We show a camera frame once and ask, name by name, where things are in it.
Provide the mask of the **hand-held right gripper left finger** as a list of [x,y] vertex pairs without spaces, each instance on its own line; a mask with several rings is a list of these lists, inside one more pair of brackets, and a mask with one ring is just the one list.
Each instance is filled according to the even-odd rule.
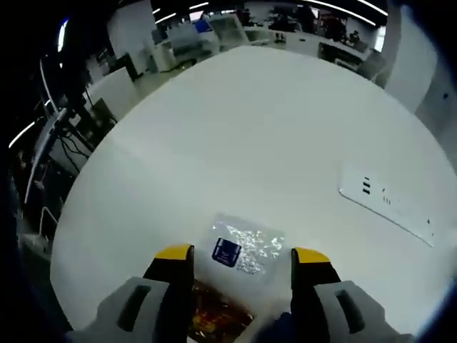
[[192,314],[194,246],[158,252],[142,277],[132,277],[103,300],[96,334],[186,334]]

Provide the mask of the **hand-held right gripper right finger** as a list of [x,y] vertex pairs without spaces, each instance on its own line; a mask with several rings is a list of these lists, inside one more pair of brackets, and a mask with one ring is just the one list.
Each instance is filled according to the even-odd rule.
[[330,259],[316,250],[291,250],[291,316],[296,336],[363,336],[365,293],[341,281]]

